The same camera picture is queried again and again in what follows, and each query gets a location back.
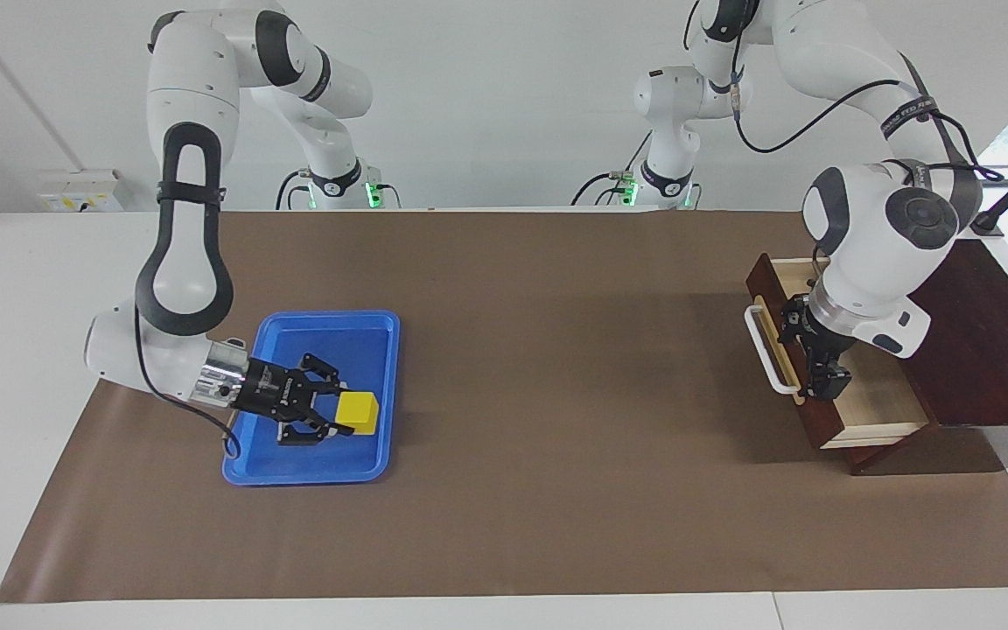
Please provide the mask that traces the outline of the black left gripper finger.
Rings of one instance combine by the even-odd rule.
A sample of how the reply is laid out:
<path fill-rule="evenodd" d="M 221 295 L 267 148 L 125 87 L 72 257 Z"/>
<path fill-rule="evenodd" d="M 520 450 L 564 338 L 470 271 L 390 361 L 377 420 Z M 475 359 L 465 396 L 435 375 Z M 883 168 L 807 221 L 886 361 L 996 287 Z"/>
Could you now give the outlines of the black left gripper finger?
<path fill-rule="evenodd" d="M 807 338 L 807 296 L 792 296 L 780 310 L 782 346 L 803 347 Z"/>
<path fill-rule="evenodd" d="M 836 354 L 810 354 L 807 358 L 807 398 L 835 400 L 852 382 L 852 373 Z"/>

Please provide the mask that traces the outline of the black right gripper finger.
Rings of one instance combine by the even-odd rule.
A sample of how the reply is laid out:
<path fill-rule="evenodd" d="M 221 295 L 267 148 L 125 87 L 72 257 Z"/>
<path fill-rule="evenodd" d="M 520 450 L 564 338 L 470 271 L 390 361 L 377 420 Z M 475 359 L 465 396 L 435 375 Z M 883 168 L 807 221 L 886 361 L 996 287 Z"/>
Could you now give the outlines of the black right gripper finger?
<path fill-rule="evenodd" d="M 297 370 L 304 377 L 304 385 L 317 395 L 339 395 L 345 390 L 339 369 L 312 353 L 303 355 Z"/>
<path fill-rule="evenodd" d="M 317 445 L 333 436 L 352 436 L 354 428 L 328 420 L 292 420 L 277 426 L 280 446 Z"/>

